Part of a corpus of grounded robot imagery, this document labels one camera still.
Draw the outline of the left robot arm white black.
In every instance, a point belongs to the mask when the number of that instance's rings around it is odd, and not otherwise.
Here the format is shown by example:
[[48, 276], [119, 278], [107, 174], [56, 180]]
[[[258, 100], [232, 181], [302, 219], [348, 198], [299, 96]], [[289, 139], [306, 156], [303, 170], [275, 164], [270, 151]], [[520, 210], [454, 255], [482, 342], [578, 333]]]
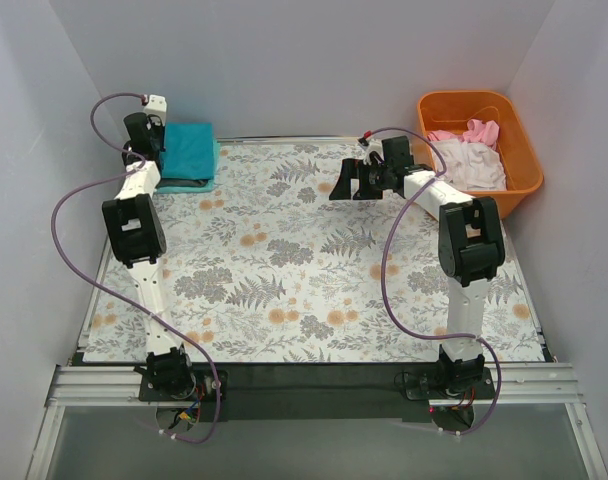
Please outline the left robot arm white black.
[[170, 330], [172, 317], [164, 289], [162, 257], [166, 239], [153, 204], [161, 180], [164, 122], [154, 113], [136, 112], [124, 118], [129, 141], [122, 160], [128, 176], [119, 193], [102, 205], [114, 257], [136, 289], [145, 320], [146, 359], [140, 373], [154, 390], [175, 400], [189, 398], [197, 386], [183, 340]]

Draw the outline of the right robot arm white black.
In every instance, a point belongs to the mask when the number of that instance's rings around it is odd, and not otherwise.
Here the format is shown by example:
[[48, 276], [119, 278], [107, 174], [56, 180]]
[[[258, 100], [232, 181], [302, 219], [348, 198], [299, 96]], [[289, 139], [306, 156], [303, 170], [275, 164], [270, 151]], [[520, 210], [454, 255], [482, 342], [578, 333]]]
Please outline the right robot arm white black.
[[498, 207], [489, 196], [472, 197], [449, 185], [444, 163], [437, 170], [416, 163], [410, 141], [417, 136], [405, 129], [383, 140], [363, 134], [358, 140], [363, 158], [343, 160], [329, 198], [380, 200], [392, 191], [437, 220], [438, 260], [448, 285], [447, 331], [433, 338], [437, 361], [403, 374], [401, 386], [412, 400], [437, 392], [472, 396], [493, 385], [482, 325], [491, 282], [505, 261]]

